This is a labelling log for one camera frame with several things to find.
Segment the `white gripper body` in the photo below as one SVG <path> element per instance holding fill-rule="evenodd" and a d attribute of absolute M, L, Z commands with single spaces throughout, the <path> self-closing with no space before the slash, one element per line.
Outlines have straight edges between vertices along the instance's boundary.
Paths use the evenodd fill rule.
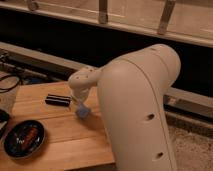
<path fill-rule="evenodd" d="M 93 86 L 97 85 L 100 70 L 91 66 L 85 66 L 72 74 L 68 79 L 68 85 L 72 90 L 72 97 L 77 102 L 84 102 Z"/>

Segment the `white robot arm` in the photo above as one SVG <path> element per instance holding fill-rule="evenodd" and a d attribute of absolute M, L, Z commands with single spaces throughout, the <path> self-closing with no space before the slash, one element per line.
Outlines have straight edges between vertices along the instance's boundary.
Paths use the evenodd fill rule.
<path fill-rule="evenodd" d="M 90 89 L 97 88 L 104 126 L 118 171 L 177 171 L 163 96 L 181 63 L 171 47 L 155 44 L 72 74 L 68 85 L 79 116 Z"/>

